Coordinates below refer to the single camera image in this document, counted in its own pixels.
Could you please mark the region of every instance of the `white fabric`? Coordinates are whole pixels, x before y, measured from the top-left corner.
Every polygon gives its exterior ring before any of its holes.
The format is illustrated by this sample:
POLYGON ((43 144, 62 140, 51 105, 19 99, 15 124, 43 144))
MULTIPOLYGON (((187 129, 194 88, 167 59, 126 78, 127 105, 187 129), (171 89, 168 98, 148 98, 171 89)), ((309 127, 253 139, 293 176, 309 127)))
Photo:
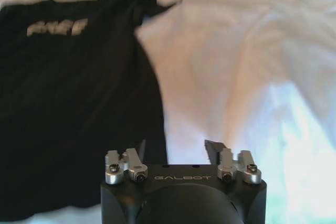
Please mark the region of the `white fabric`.
MULTIPOLYGON (((266 223, 336 223, 335 11, 336 0, 183 0, 140 27, 170 163, 207 163, 204 139, 251 150, 266 223)), ((100 208, 23 223, 100 223, 100 208)))

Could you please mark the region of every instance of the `t-shirt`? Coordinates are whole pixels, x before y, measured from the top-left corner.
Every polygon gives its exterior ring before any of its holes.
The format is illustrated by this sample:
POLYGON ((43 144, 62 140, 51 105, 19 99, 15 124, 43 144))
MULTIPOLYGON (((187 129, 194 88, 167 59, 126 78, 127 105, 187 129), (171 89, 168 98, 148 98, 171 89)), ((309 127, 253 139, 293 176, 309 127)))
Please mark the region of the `t-shirt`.
POLYGON ((156 0, 9 5, 0 12, 0 220, 100 202, 108 150, 146 141, 166 163, 162 100, 134 29, 156 0))

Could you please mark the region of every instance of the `metal clamp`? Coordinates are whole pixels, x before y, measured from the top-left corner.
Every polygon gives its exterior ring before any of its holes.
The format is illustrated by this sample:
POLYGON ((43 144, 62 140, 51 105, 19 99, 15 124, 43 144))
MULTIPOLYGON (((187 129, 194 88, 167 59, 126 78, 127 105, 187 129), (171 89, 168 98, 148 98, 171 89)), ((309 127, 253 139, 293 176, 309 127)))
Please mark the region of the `metal clamp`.
POLYGON ((261 171, 254 163, 250 151, 241 151, 238 154, 238 162, 243 173, 243 180, 246 183, 254 185, 261 183, 261 171))
POLYGON ((237 169, 233 163, 233 154, 231 149, 223 148, 220 153, 220 164, 217 168, 217 177, 224 183, 230 184, 236 179, 237 169))
POLYGON ((217 177, 223 182, 232 183, 236 179, 236 172, 240 171, 243 174, 244 182, 253 185, 261 183, 261 171, 254 163, 250 151, 241 151, 237 161, 233 160, 231 149, 223 148, 220 154, 217 177))
POLYGON ((116 185, 124 180, 124 172, 128 171, 130 179, 141 183, 148 177, 148 168, 142 164, 134 148, 127 149, 119 159, 117 151, 108 151, 105 156, 105 182, 116 185))

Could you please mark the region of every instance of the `screw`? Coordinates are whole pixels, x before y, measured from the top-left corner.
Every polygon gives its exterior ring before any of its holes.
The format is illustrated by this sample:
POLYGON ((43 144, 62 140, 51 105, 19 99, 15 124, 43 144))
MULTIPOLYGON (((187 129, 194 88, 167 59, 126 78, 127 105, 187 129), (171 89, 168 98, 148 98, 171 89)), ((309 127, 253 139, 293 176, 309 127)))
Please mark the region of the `screw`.
POLYGON ((135 176, 135 182, 137 183, 141 183, 143 182, 144 180, 146 179, 145 175, 143 173, 138 173, 136 176, 135 176))
POLYGON ((233 181, 232 174, 231 173, 224 173, 222 175, 222 181, 226 184, 230 184, 233 181))
POLYGON ((255 164, 249 164, 249 165, 247 165, 247 170, 249 170, 250 172, 255 173, 257 171, 257 169, 258 169, 258 166, 255 165, 255 164))
POLYGON ((117 173, 119 171, 119 165, 118 164, 112 164, 109 166, 110 172, 117 173))

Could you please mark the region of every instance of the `cloth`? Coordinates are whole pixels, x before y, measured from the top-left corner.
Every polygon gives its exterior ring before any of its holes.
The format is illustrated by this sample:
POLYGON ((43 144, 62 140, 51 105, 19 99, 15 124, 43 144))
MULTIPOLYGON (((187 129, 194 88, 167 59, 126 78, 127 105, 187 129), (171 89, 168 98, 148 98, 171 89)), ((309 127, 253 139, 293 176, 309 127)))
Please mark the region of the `cloth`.
MULTIPOLYGON (((169 163, 207 164, 204 139, 250 150, 268 185, 267 224, 334 224, 335 11, 336 0, 183 0, 139 27, 169 163)), ((24 223, 100 215, 65 208, 24 223)))
POLYGON ((9 5, 0 12, 0 219, 100 202, 104 155, 146 139, 166 163, 162 101, 134 29, 156 0, 9 5))

